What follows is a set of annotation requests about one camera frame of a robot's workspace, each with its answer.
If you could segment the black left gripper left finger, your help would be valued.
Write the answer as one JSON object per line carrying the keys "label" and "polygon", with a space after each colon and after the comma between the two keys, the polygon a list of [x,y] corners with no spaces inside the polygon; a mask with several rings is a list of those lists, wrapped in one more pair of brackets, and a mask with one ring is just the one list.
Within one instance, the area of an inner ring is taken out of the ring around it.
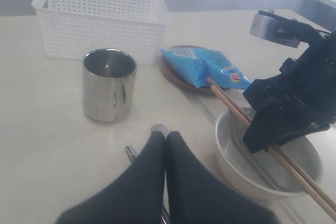
{"label": "black left gripper left finger", "polygon": [[165,137],[151,133],[134,162],[110,185],[64,211],[57,223],[160,223]]}

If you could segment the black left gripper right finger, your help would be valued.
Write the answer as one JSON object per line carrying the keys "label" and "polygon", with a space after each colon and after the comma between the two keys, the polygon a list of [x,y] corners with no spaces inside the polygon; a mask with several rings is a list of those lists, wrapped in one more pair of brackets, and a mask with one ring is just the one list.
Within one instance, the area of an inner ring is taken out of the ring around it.
{"label": "black left gripper right finger", "polygon": [[165,142],[165,169],[172,223],[278,223],[276,215],[233,191],[191,152],[181,134]]}

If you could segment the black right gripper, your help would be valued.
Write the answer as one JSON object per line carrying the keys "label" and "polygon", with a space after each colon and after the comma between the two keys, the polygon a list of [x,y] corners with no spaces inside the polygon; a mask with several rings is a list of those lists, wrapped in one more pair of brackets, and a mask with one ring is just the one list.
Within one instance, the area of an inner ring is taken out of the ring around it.
{"label": "black right gripper", "polygon": [[256,79],[243,92],[255,110],[243,137],[252,154],[335,123],[335,33],[310,44],[298,59],[288,58],[279,71],[279,77]]}

